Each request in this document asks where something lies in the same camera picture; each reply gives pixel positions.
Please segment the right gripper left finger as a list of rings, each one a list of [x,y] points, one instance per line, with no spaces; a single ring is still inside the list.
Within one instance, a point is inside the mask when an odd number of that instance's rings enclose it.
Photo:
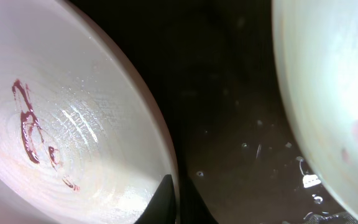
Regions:
[[[175,224],[176,212],[173,180],[167,174],[135,224]]]

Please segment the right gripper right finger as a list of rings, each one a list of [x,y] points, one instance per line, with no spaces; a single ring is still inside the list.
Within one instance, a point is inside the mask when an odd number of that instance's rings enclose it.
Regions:
[[[183,179],[180,184],[180,222],[218,224],[191,179]]]

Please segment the white plate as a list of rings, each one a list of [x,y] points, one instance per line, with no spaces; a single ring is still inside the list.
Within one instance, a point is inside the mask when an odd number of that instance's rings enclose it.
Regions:
[[[295,139],[358,220],[358,0],[273,0],[272,34]]]
[[[67,1],[0,1],[0,223],[135,223],[177,160],[147,85]]]

